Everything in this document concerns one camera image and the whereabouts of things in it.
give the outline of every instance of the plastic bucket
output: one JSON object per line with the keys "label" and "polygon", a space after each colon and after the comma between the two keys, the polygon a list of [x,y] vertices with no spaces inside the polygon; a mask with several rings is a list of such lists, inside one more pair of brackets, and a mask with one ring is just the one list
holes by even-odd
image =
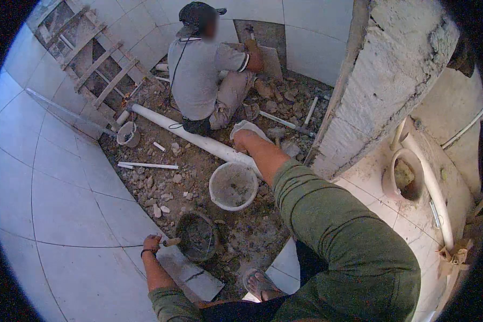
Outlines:
{"label": "plastic bucket", "polygon": [[140,142],[140,138],[141,135],[136,123],[129,121],[120,127],[120,131],[116,134],[116,143],[128,147],[135,147]]}
{"label": "plastic bucket", "polygon": [[224,210],[238,211],[256,197],[258,177],[246,164],[227,162],[213,172],[209,189],[213,203]]}

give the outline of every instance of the wooden plank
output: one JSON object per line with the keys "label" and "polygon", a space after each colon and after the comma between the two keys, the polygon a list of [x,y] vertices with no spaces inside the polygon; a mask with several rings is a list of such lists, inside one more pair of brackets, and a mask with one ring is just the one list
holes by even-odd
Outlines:
{"label": "wooden plank", "polygon": [[63,63],[61,64],[61,69],[65,70],[68,65],[71,63],[71,60],[77,56],[77,54],[84,48],[84,46],[91,41],[94,37],[98,35],[105,28],[105,25],[101,24],[95,27],[89,34],[87,34],[83,39],[75,46],[75,49],[70,52],[68,56],[64,58]]}
{"label": "wooden plank", "polygon": [[129,62],[127,66],[125,66],[114,78],[113,80],[107,85],[104,91],[98,96],[98,98],[93,103],[93,106],[97,107],[102,104],[105,97],[113,90],[113,88],[118,84],[118,82],[138,63],[137,59],[133,59]]}
{"label": "wooden plank", "polygon": [[49,40],[47,41],[47,48],[52,47],[52,45],[55,42],[57,42],[57,40],[59,39],[59,35],[63,34],[63,32],[65,32],[66,29],[68,29],[71,25],[73,25],[74,23],[76,23],[86,13],[86,11],[88,11],[89,9],[90,9],[90,6],[84,6],[84,8],[82,8],[81,11],[79,11],[76,14],[74,14],[73,16],[71,16],[71,18],[68,19],[68,21],[66,21],[61,26],[61,28],[59,28],[58,30],[54,31],[52,33],[52,35],[50,36]]}
{"label": "wooden plank", "polygon": [[90,68],[82,75],[82,77],[78,80],[77,84],[75,85],[75,91],[77,92],[90,78],[91,74],[118,48],[122,46],[121,42],[117,42],[111,48],[105,51],[94,63],[91,65]]}

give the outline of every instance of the conduit pipe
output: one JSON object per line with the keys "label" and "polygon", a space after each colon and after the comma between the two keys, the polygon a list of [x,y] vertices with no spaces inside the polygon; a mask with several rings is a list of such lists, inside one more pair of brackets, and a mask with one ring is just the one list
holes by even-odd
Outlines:
{"label": "conduit pipe", "polygon": [[166,116],[151,111],[148,108],[145,108],[139,104],[134,104],[132,106],[132,111],[154,122],[162,128],[172,132],[173,134],[180,136],[181,138],[187,140],[189,143],[192,143],[199,148],[204,149],[207,152],[221,158],[226,162],[238,162],[247,164],[254,170],[254,172],[256,172],[258,177],[261,177],[261,173],[259,172],[259,169],[256,166],[254,159],[249,157],[248,155],[237,152],[235,149],[225,144],[222,144],[217,140],[213,140],[212,138],[205,138],[196,134],[186,132],[182,126],[176,126],[176,124],[179,124],[179,122],[176,122],[173,119],[169,119]]}

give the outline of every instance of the pants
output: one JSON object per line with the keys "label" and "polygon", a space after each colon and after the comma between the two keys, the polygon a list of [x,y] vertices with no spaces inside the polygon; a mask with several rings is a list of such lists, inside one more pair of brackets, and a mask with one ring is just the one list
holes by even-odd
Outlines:
{"label": "pants", "polygon": [[[328,269],[328,265],[305,243],[296,242],[297,257],[299,259],[301,287],[311,277]],[[270,321],[279,307],[291,295],[278,297],[262,303],[254,302],[228,302],[202,309],[202,319],[210,322],[256,322]]]}
{"label": "pants", "polygon": [[234,113],[254,86],[255,73],[251,71],[229,72],[222,81],[216,98],[215,111],[210,116],[212,130],[225,128]]}

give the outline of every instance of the concrete wall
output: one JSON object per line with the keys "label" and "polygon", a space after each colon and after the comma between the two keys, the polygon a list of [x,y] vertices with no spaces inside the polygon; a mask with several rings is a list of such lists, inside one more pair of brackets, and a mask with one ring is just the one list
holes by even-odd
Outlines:
{"label": "concrete wall", "polygon": [[314,146],[313,168],[324,177],[355,164],[413,111],[457,43],[436,2],[373,1],[369,10],[363,48]]}

